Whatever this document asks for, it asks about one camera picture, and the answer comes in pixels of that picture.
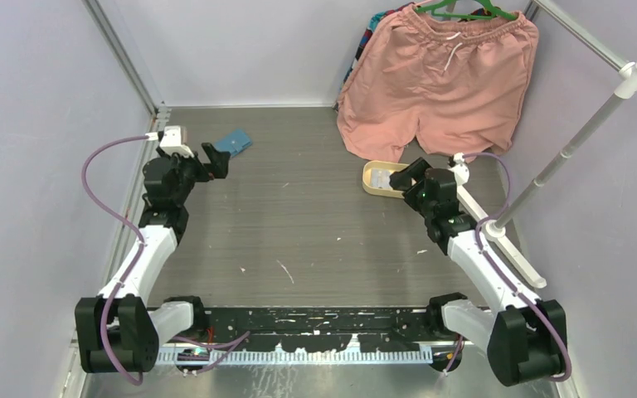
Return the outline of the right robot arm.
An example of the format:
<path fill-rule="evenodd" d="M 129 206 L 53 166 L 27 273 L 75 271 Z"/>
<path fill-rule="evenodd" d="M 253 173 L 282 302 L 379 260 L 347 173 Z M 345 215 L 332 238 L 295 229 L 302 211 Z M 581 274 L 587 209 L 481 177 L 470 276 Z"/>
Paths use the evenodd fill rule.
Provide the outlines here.
<path fill-rule="evenodd" d="M 489 248 L 485 218 L 466 212 L 458 193 L 462 179 L 457 162 L 435 168 L 418 158 L 389 177 L 391 189 L 423 217 L 427 235 L 474 283 L 488 305 L 477 308 L 458 294 L 436 298 L 427 318 L 430 335 L 445 341 L 455 333 L 486 355 L 505 386 L 571 376 L 566 313 L 556 300 L 542 300 Z"/>

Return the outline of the beige oval tray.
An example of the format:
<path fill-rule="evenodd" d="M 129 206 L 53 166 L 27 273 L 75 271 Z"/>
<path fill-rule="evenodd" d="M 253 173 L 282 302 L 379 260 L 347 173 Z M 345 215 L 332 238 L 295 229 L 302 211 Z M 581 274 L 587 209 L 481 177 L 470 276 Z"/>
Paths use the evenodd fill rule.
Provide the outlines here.
<path fill-rule="evenodd" d="M 391 188 L 390 177 L 406 167 L 404 163 L 368 161 L 362 170 L 363 190 L 373 196 L 402 199 L 403 191 Z"/>

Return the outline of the blue card holder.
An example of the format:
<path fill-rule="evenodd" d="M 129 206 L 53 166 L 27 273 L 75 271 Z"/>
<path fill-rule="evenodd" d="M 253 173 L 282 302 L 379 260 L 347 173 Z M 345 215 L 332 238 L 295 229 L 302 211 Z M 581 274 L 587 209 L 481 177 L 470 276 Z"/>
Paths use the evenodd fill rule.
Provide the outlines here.
<path fill-rule="evenodd" d="M 228 152 L 231 158 L 238 156 L 253 144 L 244 129 L 236 129 L 214 143 L 219 152 Z"/>

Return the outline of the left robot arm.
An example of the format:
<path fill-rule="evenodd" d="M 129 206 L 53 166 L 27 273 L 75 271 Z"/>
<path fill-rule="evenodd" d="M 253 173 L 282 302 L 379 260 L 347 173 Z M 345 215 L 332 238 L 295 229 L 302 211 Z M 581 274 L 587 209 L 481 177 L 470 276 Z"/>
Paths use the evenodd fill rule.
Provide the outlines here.
<path fill-rule="evenodd" d="M 177 335 L 189 342 L 201 341 L 209 320 L 197 296 L 167 298 L 153 311 L 147 302 L 167 259 L 177 249 L 187 228 L 184 206 L 198 183 L 223 179 L 231 154 L 203 143 L 207 162 L 197 152 L 185 158 L 158 148 L 158 156 L 143 166 L 144 209 L 134 224 L 106 206 L 87 180 L 89 165 L 108 148 L 96 149 L 84 162 L 80 178 L 85 192 L 102 210 L 121 221 L 135 235 L 134 246 L 114 277 L 94 297 L 81 298 L 75 306 L 75 330 L 80 365 L 90 374 L 114 373 L 142 382 L 158 358 L 159 348 Z"/>

